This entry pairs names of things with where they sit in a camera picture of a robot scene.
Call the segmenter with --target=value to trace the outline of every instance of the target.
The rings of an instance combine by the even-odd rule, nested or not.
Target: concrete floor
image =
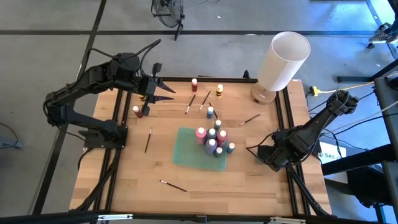
[[[375,30],[377,25],[362,1],[308,0],[209,0],[185,1],[186,30]],[[91,29],[100,0],[3,0],[0,2],[0,29]],[[388,8],[378,1],[377,10]],[[166,30],[149,12],[150,1],[108,1],[101,30]],[[391,16],[381,18],[384,22]],[[146,58],[144,68],[163,63],[160,75],[241,77],[246,69],[256,77],[272,36],[183,35],[171,36],[97,36],[94,47],[115,54],[136,52],[161,38]],[[350,86],[339,84],[338,75],[369,76],[393,61],[387,46],[365,48],[368,37],[308,36],[312,52],[294,78],[305,88],[321,90]],[[0,217],[30,212],[37,186],[50,154],[56,129],[47,124],[42,113],[45,95],[74,81],[87,36],[9,36],[0,35],[0,122],[11,126],[23,149],[0,150]],[[92,54],[89,65],[107,61]],[[371,86],[351,90],[356,96],[372,91]],[[308,97],[308,107],[324,101],[328,95]],[[91,115],[96,97],[87,96],[76,103],[76,110]],[[356,117],[379,110],[374,95],[359,103]],[[353,115],[336,119],[329,128],[352,121]],[[70,128],[76,132],[79,128]],[[0,134],[9,134],[0,128]],[[389,142],[381,119],[363,124],[353,132],[339,136],[358,147],[373,148]],[[82,143],[67,136],[48,194],[44,212],[64,212],[69,206],[76,178],[76,163]],[[333,214],[342,218],[376,220],[373,209],[366,209],[352,196],[328,188]],[[391,211],[389,222],[395,222]],[[159,223],[160,221],[141,221]]]

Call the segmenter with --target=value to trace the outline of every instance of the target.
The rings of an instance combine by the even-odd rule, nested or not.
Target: white bottle cap
[[[226,136],[226,131],[220,131],[220,136],[223,138]]]
[[[210,146],[215,146],[215,145],[216,145],[216,140],[210,139],[210,140],[209,140],[209,145],[210,145]]]
[[[203,134],[205,132],[205,129],[204,128],[198,128],[198,132],[199,132],[199,134]]]
[[[215,135],[216,134],[216,130],[214,128],[210,128],[209,134]]]

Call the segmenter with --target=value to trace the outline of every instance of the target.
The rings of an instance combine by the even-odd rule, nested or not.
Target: wooden tabletop
[[[280,216],[292,214],[285,169],[274,172],[245,150],[245,147],[258,144],[267,134],[279,128],[275,103],[259,105],[253,102],[249,96],[252,84],[248,83],[222,83],[224,91],[222,97],[217,98],[217,84],[219,83],[199,83],[198,91],[193,93],[190,82],[167,82],[166,85],[175,90],[176,94],[159,89],[157,95],[171,96],[174,100],[150,105],[149,116],[141,119],[137,118],[132,110],[129,112],[129,133],[119,163],[111,207],[113,212]],[[209,91],[211,93],[206,105],[199,111]],[[294,123],[304,124],[309,116],[301,81],[291,81],[288,91]],[[98,96],[95,118],[111,118],[116,92],[106,91]],[[185,114],[194,94],[195,101],[188,114]],[[206,118],[208,102],[213,105],[222,121],[221,129],[228,133],[228,141],[236,145],[234,152],[227,155],[224,171],[199,170],[179,166],[172,161],[180,127],[213,127],[215,118]],[[131,105],[141,104],[139,97],[133,95]],[[261,116],[239,126],[256,114]],[[145,154],[151,127],[152,136]],[[272,144],[272,140],[268,139],[264,144]],[[94,149],[82,160],[70,208],[79,206],[93,190],[100,175],[103,155],[104,149]],[[323,209],[330,213],[319,161],[312,156],[309,157],[303,163],[303,172],[309,191]],[[188,192],[162,184],[159,182],[160,179]],[[107,187],[102,196],[101,208],[105,204],[106,192]],[[302,212],[297,186],[296,194],[298,208]]]

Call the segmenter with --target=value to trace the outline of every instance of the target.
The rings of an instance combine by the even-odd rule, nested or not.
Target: white lamp
[[[251,98],[260,104],[270,103],[310,55],[308,40],[295,32],[280,32],[272,39],[268,53],[253,85]]]

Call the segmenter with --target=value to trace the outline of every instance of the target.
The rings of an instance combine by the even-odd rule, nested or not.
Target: green mat
[[[208,156],[205,145],[198,145],[196,141],[196,129],[180,128],[174,145],[173,162],[182,166],[191,166],[197,169],[225,170],[226,150],[217,158]]]

